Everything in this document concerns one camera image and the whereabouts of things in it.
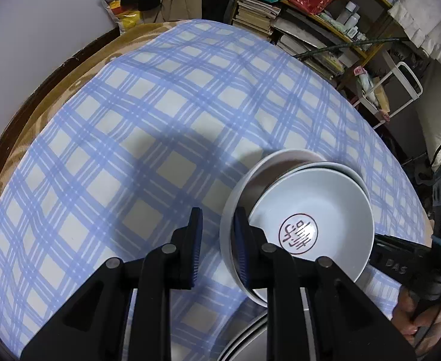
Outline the person's right hand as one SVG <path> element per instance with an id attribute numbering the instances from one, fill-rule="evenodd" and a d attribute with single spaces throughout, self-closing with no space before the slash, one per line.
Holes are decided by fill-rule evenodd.
<path id="1" fill-rule="evenodd" d="M 417 302 L 411 297 L 406 287 L 401 287 L 397 305 L 392 311 L 392 324 L 403 337 L 415 348 L 417 356 L 427 354 L 441 338 L 441 310 L 434 306 L 425 310 L 416 319 L 412 317 Z M 415 344 L 415 335 L 420 328 L 428 328 L 426 336 L 418 345 Z"/>

